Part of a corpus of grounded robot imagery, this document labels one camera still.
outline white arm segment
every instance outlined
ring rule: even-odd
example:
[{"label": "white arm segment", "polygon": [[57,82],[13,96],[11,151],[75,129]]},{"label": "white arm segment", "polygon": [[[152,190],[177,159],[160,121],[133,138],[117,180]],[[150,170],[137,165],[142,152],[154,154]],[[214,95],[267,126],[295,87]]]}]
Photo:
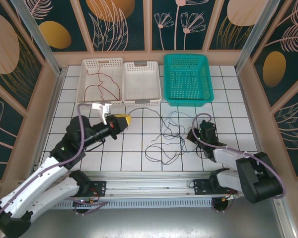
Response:
[{"label": "white arm segment", "polygon": [[29,206],[28,212],[33,212],[31,222],[64,199],[78,193],[79,186],[74,178],[67,177],[60,184],[45,191]]},{"label": "white arm segment", "polygon": [[[40,168],[35,173],[33,173],[25,182],[23,182],[23,184],[21,184],[15,191],[0,200],[1,206],[3,207],[4,205],[6,205],[8,201],[13,197],[13,195],[17,193],[21,188],[23,188],[24,185],[33,177],[37,177],[41,171],[58,163],[59,161],[57,161],[54,157],[48,157],[40,166]],[[40,196],[40,194],[44,192],[56,179],[66,174],[67,172],[68,170],[64,166],[56,166],[46,171],[42,176],[31,183],[4,211],[6,213],[10,212],[12,214],[12,218],[21,218],[28,209],[29,204],[31,204],[38,196]]]},{"label": "white arm segment", "polygon": [[235,154],[232,151],[226,149],[215,149],[214,150],[214,158],[218,163],[222,163],[224,165],[228,165],[229,167],[237,170],[236,160],[244,158],[245,156],[239,154]]},{"label": "white arm segment", "polygon": [[229,187],[231,189],[242,192],[237,171],[225,170],[217,174],[218,182],[221,187]]}]

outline black cable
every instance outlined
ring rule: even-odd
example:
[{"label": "black cable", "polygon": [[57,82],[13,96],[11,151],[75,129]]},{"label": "black cable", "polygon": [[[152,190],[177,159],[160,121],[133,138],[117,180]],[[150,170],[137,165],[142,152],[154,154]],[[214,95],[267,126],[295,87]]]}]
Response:
[{"label": "black cable", "polygon": [[85,152],[90,152],[90,151],[92,151],[92,150],[98,148],[99,146],[103,145],[103,144],[105,143],[105,141],[106,141],[105,139],[102,139],[100,144],[96,145],[94,148],[92,148],[92,149],[90,149],[90,150],[86,150],[86,149],[85,149]]}]

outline metal frame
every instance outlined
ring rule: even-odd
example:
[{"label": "metal frame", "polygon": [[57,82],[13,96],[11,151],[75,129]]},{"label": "metal frame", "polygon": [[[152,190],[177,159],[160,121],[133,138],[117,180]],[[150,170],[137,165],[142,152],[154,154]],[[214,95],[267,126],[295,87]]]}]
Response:
[{"label": "metal frame", "polygon": [[237,62],[236,62],[237,73],[244,67],[245,63],[247,62],[258,40],[260,39],[263,32],[265,31],[271,17],[276,11],[279,2],[280,0],[267,1],[264,7],[264,10],[262,11],[260,17],[258,18],[257,23],[255,24],[251,33],[249,34],[249,37],[247,38],[245,45],[243,46],[242,52],[240,53],[239,58],[237,59]]},{"label": "metal frame", "polygon": [[22,19],[24,25],[31,33],[31,36],[39,46],[42,54],[45,56],[46,60],[52,67],[52,70],[56,75],[59,75],[61,72],[61,67],[58,64],[56,58],[53,55],[53,52],[46,42],[44,36],[42,35],[36,21],[31,16],[28,7],[25,4],[25,1],[20,0],[10,0],[13,4],[14,8],[16,9],[17,13],[19,14],[20,18]]}]

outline basket handle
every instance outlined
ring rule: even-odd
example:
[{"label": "basket handle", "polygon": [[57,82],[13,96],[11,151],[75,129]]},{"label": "basket handle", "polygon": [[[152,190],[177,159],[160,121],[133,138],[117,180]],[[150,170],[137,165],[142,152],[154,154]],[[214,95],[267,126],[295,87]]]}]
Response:
[{"label": "basket handle", "polygon": [[143,66],[147,66],[148,62],[147,61],[135,61],[134,65],[135,67],[143,67]]},{"label": "basket handle", "polygon": [[150,103],[149,99],[139,99],[139,100],[135,100],[135,104],[147,104]]}]

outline decorative wallpaper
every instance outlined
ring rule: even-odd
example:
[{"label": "decorative wallpaper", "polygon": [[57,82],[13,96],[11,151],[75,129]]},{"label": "decorative wallpaper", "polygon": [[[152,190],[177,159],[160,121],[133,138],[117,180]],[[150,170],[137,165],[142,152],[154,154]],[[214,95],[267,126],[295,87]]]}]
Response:
[{"label": "decorative wallpaper", "polygon": [[0,4],[0,85],[27,108],[42,65]]},{"label": "decorative wallpaper", "polygon": [[152,50],[201,50],[214,0],[152,0]]},{"label": "decorative wallpaper", "polygon": [[298,0],[294,0],[255,62],[270,105],[298,80]]},{"label": "decorative wallpaper", "polygon": [[19,133],[23,116],[0,97],[0,179]]},{"label": "decorative wallpaper", "polygon": [[275,119],[298,176],[298,92],[275,113]]},{"label": "decorative wallpaper", "polygon": [[277,7],[277,10],[273,12],[273,16],[272,16],[272,18],[270,19],[268,25],[266,26],[266,29],[264,30],[262,36],[259,38],[259,40],[258,40],[257,44],[255,45],[255,47],[254,47],[252,53],[250,54],[251,58],[253,58],[253,56],[254,56],[254,54],[256,53],[256,51],[257,51],[259,45],[262,43],[263,38],[266,36],[266,34],[267,34],[269,28],[271,27],[272,23],[274,22],[276,16],[278,15],[278,13],[279,13],[280,9],[282,8],[282,6],[284,5],[285,1],[286,1],[286,0],[280,0],[280,2],[279,2],[279,4],[278,4],[278,7]]},{"label": "decorative wallpaper", "polygon": [[210,50],[241,50],[267,0],[225,0]]},{"label": "decorative wallpaper", "polygon": [[79,0],[95,51],[145,50],[143,0]]},{"label": "decorative wallpaper", "polygon": [[24,0],[24,3],[53,52],[87,51],[70,0]]}]

